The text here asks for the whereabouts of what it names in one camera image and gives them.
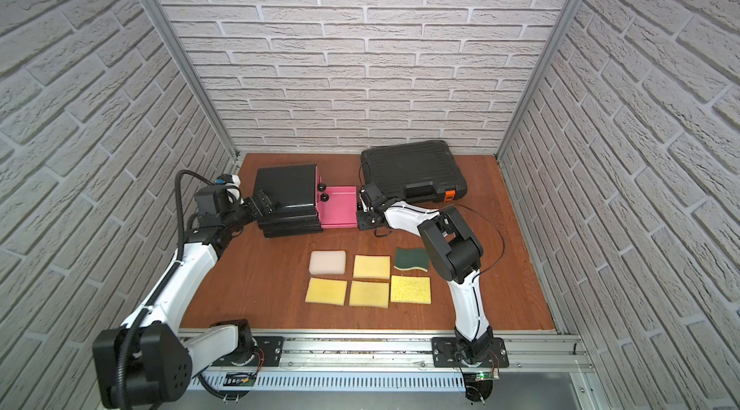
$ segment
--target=black plastic case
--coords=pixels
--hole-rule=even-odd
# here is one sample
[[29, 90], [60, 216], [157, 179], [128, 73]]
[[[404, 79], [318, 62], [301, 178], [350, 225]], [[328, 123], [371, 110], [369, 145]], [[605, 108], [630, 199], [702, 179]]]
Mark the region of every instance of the black plastic case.
[[444, 140], [378, 146], [362, 152], [365, 183], [375, 182], [386, 198], [407, 203], [462, 198], [468, 184]]
[[265, 238], [321, 232], [316, 209], [316, 165], [261, 167], [254, 191], [263, 190], [274, 211], [257, 220]]

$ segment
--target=brick wall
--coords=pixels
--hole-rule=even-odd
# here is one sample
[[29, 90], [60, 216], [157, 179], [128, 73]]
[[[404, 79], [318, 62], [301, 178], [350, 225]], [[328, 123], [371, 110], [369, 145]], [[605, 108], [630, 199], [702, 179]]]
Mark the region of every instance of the brick wall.
[[94, 407], [90, 343], [172, 257], [173, 173], [229, 160], [138, 0], [0, 0], [0, 55], [0, 407]]
[[621, 408], [740, 401], [740, 0], [585, 0], [503, 171]]
[[244, 152], [494, 153], [564, 0], [161, 0]]

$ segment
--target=green sponge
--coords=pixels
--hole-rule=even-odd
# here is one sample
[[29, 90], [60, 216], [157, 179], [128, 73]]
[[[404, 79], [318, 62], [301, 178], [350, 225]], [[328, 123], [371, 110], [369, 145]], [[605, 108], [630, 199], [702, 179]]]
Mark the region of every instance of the green sponge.
[[396, 260], [393, 262], [393, 267], [399, 270], [419, 269], [428, 272], [429, 255], [422, 248], [396, 248]]

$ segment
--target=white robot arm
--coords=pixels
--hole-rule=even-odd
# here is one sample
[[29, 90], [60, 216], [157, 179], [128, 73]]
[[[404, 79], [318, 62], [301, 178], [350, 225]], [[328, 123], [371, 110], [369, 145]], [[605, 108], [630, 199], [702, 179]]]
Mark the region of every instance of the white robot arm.
[[390, 227], [419, 235], [432, 267], [447, 280], [455, 308], [458, 359], [474, 365], [486, 356], [493, 331], [483, 312], [478, 276], [483, 248], [455, 207], [427, 210], [386, 198], [374, 183], [360, 190], [360, 230]]
[[[197, 229], [185, 229], [180, 179], [194, 175], [208, 186], [195, 194]], [[107, 408], [158, 405], [182, 396], [191, 377], [225, 355], [250, 360], [254, 341], [246, 320], [221, 322], [182, 343], [176, 336], [185, 309], [200, 282], [216, 265], [232, 235], [273, 212], [264, 193], [242, 199], [239, 179], [222, 175], [217, 183], [191, 171], [175, 176], [178, 250], [145, 301], [117, 329], [102, 331], [92, 345], [101, 400]], [[448, 281], [455, 308], [457, 357], [476, 366], [486, 355], [493, 331], [483, 312], [478, 276], [483, 249], [459, 212], [427, 210], [386, 199], [369, 183], [360, 191], [360, 230], [391, 227], [419, 235], [434, 269]], [[449, 241], [447, 236], [454, 235]]]

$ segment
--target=red wire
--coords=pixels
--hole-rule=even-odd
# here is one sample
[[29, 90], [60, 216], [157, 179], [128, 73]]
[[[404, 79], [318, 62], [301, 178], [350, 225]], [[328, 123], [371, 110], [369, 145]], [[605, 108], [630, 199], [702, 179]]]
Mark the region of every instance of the red wire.
[[491, 367], [491, 373], [494, 372], [495, 368], [498, 368], [499, 369], [499, 373], [500, 373], [501, 372], [501, 366], [499, 365], [499, 358], [496, 357], [496, 355], [491, 350], [487, 350], [487, 351], [488, 351], [488, 354], [491, 354], [493, 356], [493, 358], [496, 359], [496, 365], [493, 366], [493, 367]]
[[260, 365], [257, 367], [257, 372], [254, 373], [254, 376], [257, 376], [257, 374], [262, 369], [262, 366], [265, 364], [265, 352], [263, 350], [259, 350], [259, 352], [262, 353], [262, 355], [260, 355]]

